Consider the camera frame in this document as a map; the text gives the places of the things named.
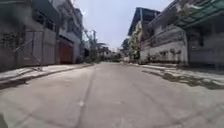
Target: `blue sky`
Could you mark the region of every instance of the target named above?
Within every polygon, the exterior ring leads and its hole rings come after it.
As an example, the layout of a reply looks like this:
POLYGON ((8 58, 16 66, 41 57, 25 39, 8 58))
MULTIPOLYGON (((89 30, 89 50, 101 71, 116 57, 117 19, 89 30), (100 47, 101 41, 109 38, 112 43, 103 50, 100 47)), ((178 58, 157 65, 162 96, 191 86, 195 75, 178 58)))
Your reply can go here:
POLYGON ((127 37, 136 7, 162 11, 172 0, 75 0, 84 14, 84 25, 97 31, 100 43, 121 46, 127 37))

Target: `window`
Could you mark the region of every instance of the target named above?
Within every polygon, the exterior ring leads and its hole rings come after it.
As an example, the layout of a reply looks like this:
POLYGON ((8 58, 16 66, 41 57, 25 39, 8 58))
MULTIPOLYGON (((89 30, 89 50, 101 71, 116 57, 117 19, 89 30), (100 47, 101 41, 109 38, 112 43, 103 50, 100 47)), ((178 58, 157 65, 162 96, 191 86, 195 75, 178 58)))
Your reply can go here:
POLYGON ((55 31, 55 24, 51 20, 47 20, 46 27, 52 31, 55 31))
POLYGON ((34 11, 33 19, 40 24, 44 24, 44 16, 38 11, 34 11))

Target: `concrete road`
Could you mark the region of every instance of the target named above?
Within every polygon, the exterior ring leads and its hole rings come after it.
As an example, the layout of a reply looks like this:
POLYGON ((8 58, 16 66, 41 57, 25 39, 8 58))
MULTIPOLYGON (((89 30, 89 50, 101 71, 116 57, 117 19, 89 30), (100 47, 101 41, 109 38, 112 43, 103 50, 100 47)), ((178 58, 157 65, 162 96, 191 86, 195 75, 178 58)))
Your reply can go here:
POLYGON ((0 91, 0 128, 223 128, 224 90, 101 63, 0 91))

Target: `railing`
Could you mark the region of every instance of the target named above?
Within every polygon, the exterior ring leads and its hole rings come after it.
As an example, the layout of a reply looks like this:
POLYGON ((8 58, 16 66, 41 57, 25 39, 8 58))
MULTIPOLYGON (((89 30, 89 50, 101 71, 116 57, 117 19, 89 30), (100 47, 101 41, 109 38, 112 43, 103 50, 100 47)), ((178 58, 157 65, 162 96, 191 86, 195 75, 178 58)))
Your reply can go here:
POLYGON ((167 43, 184 41, 184 34, 184 31, 177 27, 169 28, 160 34, 154 35, 148 40, 144 41, 141 48, 144 49, 145 47, 157 47, 167 43))

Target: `building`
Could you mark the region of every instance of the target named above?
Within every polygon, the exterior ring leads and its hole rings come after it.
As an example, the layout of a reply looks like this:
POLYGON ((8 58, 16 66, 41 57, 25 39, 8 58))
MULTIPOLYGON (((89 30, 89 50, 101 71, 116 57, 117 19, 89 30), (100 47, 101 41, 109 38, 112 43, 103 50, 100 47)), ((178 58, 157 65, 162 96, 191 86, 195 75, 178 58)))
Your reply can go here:
POLYGON ((1 67, 55 64, 59 14, 51 3, 20 0, 0 8, 1 67))
POLYGON ((59 61, 76 63, 82 53, 82 13, 70 0, 53 0, 51 3, 60 14, 59 61))
POLYGON ((185 32, 174 26, 176 1, 148 24, 151 32, 142 43, 141 60, 155 63, 187 63, 187 42, 185 32))
POLYGON ((224 1, 181 0, 175 25, 188 37, 189 64, 224 67, 224 1))
POLYGON ((128 31, 129 38, 129 52, 131 59, 136 60, 139 56, 139 49, 144 40, 146 40, 151 34, 147 29, 148 23, 150 23, 157 15, 159 11, 150 10, 146 8, 136 8, 131 26, 128 31))

